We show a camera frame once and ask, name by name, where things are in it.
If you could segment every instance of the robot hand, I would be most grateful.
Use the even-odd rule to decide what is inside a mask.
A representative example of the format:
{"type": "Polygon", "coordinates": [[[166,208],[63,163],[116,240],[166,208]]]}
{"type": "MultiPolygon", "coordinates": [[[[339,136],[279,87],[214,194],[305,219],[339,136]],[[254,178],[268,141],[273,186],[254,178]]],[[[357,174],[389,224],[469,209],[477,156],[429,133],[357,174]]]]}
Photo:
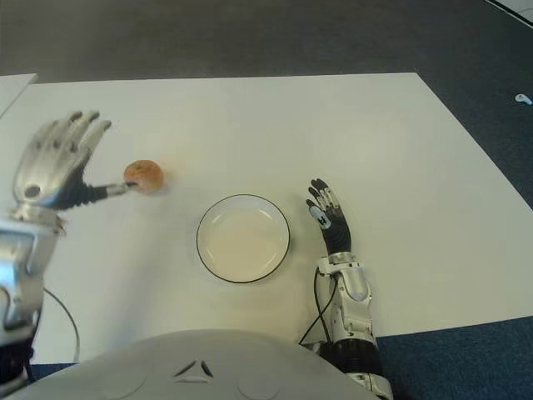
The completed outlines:
{"type": "Polygon", "coordinates": [[[19,206],[66,210],[125,193],[133,183],[91,187],[83,173],[103,134],[111,127],[98,112],[74,112],[50,122],[27,145],[13,183],[19,206]]]}
{"type": "Polygon", "coordinates": [[[336,199],[335,193],[321,179],[313,179],[309,193],[318,205],[307,200],[309,213],[320,224],[329,255],[351,252],[350,228],[336,199]]]}

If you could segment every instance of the robotic arm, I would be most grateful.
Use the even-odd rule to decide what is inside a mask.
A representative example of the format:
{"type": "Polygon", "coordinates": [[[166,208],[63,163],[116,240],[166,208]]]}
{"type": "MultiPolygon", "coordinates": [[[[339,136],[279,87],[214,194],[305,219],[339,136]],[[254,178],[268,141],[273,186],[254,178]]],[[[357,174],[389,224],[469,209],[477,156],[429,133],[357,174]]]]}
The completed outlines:
{"type": "Polygon", "coordinates": [[[42,275],[57,238],[62,210],[123,194],[134,184],[88,186],[83,172],[102,135],[98,112],[74,112],[43,126],[27,145],[13,183],[17,206],[0,220],[0,398],[27,380],[42,275]]]}
{"type": "Polygon", "coordinates": [[[336,281],[329,314],[331,341],[318,343],[316,351],[379,398],[392,400],[372,335],[371,287],[351,251],[344,213],[333,190],[321,179],[311,181],[309,193],[318,203],[307,200],[309,213],[320,225],[328,253],[318,260],[318,270],[336,281]]]}

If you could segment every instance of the plate rim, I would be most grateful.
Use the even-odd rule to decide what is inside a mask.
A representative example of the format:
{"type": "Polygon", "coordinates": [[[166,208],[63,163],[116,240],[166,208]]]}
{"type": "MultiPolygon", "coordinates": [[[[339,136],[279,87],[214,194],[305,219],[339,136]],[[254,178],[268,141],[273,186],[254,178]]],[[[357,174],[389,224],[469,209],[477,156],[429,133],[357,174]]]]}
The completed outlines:
{"type": "Polygon", "coordinates": [[[213,203],[202,215],[202,219],[200,219],[200,223],[198,223],[198,227],[197,227],[197,235],[196,235],[196,245],[197,245],[197,253],[198,253],[198,257],[200,258],[200,261],[202,262],[202,265],[204,266],[204,268],[209,271],[212,275],[214,275],[215,277],[217,277],[218,279],[221,279],[222,281],[226,281],[226,282],[229,282],[229,283],[237,283],[237,284],[241,284],[241,283],[254,283],[254,282],[257,282],[257,281],[260,281],[270,275],[272,275],[282,264],[283,264],[283,261],[285,261],[285,258],[286,258],[286,255],[289,253],[289,247],[291,246],[291,227],[289,227],[289,222],[286,220],[286,217],[285,217],[285,214],[283,213],[283,211],[273,202],[271,202],[270,200],[268,200],[267,198],[264,198],[263,196],[258,196],[256,194],[250,194],[250,193],[238,193],[238,194],[232,194],[231,196],[226,196],[225,198],[222,198],[220,200],[218,200],[217,202],[213,203]],[[221,203],[221,202],[225,202],[227,199],[229,198],[236,198],[236,197],[239,197],[239,196],[248,196],[248,197],[251,197],[251,198],[260,198],[261,200],[264,200],[266,201],[267,203],[270,203],[272,206],[274,206],[274,208],[281,214],[281,216],[283,217],[283,220],[285,221],[285,225],[286,225],[286,230],[287,230],[287,241],[286,241],[286,248],[285,248],[285,253],[283,254],[283,257],[281,258],[280,262],[276,265],[276,267],[274,269],[272,269],[267,275],[263,275],[262,277],[259,277],[257,279],[253,279],[251,281],[232,281],[231,279],[226,279],[224,277],[220,277],[218,275],[216,275],[207,265],[206,263],[203,261],[203,258],[202,258],[202,254],[200,253],[200,248],[198,247],[198,233],[200,232],[200,226],[202,225],[203,223],[203,220],[204,218],[206,217],[207,213],[209,213],[218,203],[221,203]]]}

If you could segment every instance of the robot finger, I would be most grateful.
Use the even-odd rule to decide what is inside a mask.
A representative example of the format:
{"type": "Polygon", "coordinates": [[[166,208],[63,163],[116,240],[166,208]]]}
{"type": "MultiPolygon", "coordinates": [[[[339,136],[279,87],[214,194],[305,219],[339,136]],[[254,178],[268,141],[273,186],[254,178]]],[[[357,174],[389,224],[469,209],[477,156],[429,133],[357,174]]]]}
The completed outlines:
{"type": "Polygon", "coordinates": [[[317,192],[313,187],[309,187],[309,193],[316,199],[316,202],[320,206],[322,210],[326,210],[327,205],[324,198],[321,196],[319,192],[317,192]]]}
{"type": "Polygon", "coordinates": [[[325,183],[324,181],[322,181],[320,178],[317,178],[317,179],[313,179],[311,181],[311,185],[313,185],[313,187],[318,190],[319,192],[321,190],[324,190],[325,188],[327,188],[327,183],[325,183]]]}
{"type": "Polygon", "coordinates": [[[89,125],[98,117],[100,113],[98,111],[90,111],[83,114],[69,129],[67,138],[72,144],[72,149],[76,149],[77,145],[82,141],[83,135],[89,128],[89,125]]]}
{"type": "Polygon", "coordinates": [[[43,146],[50,146],[52,148],[60,148],[65,141],[70,132],[70,129],[74,122],[81,118],[83,113],[81,111],[76,111],[70,113],[64,119],[59,120],[49,134],[45,137],[43,146]]]}
{"type": "Polygon", "coordinates": [[[57,121],[52,121],[50,123],[47,123],[46,125],[43,125],[33,137],[32,141],[28,145],[28,148],[41,150],[43,144],[50,136],[50,132],[55,128],[56,125],[57,121]]]}
{"type": "Polygon", "coordinates": [[[83,139],[79,143],[80,148],[87,148],[90,153],[94,153],[94,149],[102,139],[103,134],[111,127],[111,121],[101,121],[93,130],[83,135],[83,139]]]}
{"type": "Polygon", "coordinates": [[[309,213],[313,218],[316,219],[316,221],[320,225],[320,229],[329,229],[331,227],[331,221],[330,218],[326,215],[326,213],[320,207],[318,207],[312,200],[307,200],[306,203],[309,206],[309,213]]]}
{"type": "Polygon", "coordinates": [[[328,202],[333,207],[333,213],[340,217],[342,215],[342,209],[341,204],[339,204],[339,201],[336,198],[335,192],[333,192],[333,189],[331,189],[330,187],[327,187],[326,189],[324,189],[324,193],[328,202]]]}

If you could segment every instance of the silver robot hand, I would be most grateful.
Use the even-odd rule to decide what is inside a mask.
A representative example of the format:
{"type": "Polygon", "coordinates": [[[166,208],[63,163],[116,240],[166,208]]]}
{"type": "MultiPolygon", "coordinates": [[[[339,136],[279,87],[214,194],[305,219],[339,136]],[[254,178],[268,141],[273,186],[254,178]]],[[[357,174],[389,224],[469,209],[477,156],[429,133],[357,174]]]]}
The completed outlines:
{"type": "Polygon", "coordinates": [[[83,173],[111,121],[89,129],[98,112],[73,112],[50,122],[27,145],[13,182],[19,205],[65,210],[125,193],[128,183],[91,187],[83,173]]]}

